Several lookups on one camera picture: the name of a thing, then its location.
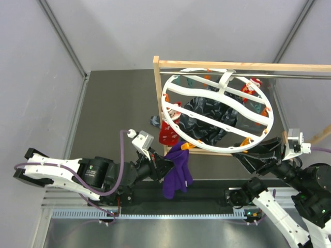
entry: wooden frame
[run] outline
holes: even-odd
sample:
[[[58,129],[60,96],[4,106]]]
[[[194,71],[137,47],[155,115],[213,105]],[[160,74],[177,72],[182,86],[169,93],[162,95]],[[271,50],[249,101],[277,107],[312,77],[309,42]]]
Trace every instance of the wooden frame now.
[[[160,60],[159,56],[153,59],[154,77],[156,86],[157,103],[159,116],[162,116],[161,97],[162,81],[160,68],[209,68],[209,69],[236,69],[236,70],[256,70],[256,71],[304,71],[304,72],[330,72],[331,65],[301,65],[301,64],[266,64],[266,63],[232,63],[232,62],[207,62],[207,61],[177,61]],[[331,134],[331,125],[326,127],[321,133],[315,135],[309,142],[316,144]],[[163,146],[164,154],[171,149]],[[192,154],[231,156],[230,153],[216,153],[200,148],[190,149]]]

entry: silver pole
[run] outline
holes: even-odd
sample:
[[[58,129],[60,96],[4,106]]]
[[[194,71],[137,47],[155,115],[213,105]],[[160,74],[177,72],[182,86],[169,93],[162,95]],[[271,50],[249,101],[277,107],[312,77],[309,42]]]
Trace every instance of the silver pole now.
[[[182,71],[160,71],[161,75],[214,75],[222,76],[222,72],[182,72]],[[331,76],[318,75],[277,75],[277,74],[261,74],[261,73],[233,73],[233,76],[244,76],[253,78],[270,78],[270,79],[324,79],[331,80]]]

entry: gray wall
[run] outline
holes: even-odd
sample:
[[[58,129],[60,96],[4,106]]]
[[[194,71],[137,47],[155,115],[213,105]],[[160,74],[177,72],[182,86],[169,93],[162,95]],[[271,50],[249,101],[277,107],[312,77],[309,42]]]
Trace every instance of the gray wall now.
[[[62,157],[82,85],[36,0],[0,1],[0,240],[28,247],[44,189],[12,178],[28,147]]]
[[[272,62],[304,0],[48,0],[83,67],[169,60]]]
[[[281,63],[331,64],[331,1],[318,0],[286,51]],[[331,81],[278,80],[276,89],[289,127],[300,127],[306,140],[331,124]],[[318,146],[331,148],[331,137]],[[305,161],[329,162],[314,152]]]

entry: purple mitten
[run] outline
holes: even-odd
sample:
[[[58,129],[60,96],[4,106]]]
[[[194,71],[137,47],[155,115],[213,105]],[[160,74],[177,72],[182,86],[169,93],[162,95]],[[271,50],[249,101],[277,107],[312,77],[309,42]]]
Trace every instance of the purple mitten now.
[[[188,150],[181,150],[180,146],[185,142],[178,142],[174,145],[168,154],[164,157],[174,163],[169,173],[164,177],[163,182],[163,195],[167,199],[172,199],[175,195],[175,191],[181,189],[183,192],[187,192],[186,184],[193,183],[193,178],[188,169]]]

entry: dark patterned fabric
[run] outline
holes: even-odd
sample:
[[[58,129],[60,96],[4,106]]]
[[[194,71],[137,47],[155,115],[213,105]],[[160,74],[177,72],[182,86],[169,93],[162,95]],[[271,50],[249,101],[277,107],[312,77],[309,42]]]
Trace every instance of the dark patterned fabric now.
[[[218,91],[217,88],[211,86],[208,86],[207,89]],[[237,95],[233,95],[228,92],[225,92],[224,94],[240,103],[243,103],[243,99]],[[184,108],[232,127],[234,127],[237,123],[238,111],[212,99],[194,97],[191,101],[185,104]],[[160,117],[152,116],[151,124],[155,127],[161,128]],[[212,146],[215,146],[216,143],[227,134],[227,131],[224,129],[207,124],[204,121],[191,118],[185,114],[181,114],[180,116],[179,127],[183,132],[195,140],[201,140],[202,142]]]

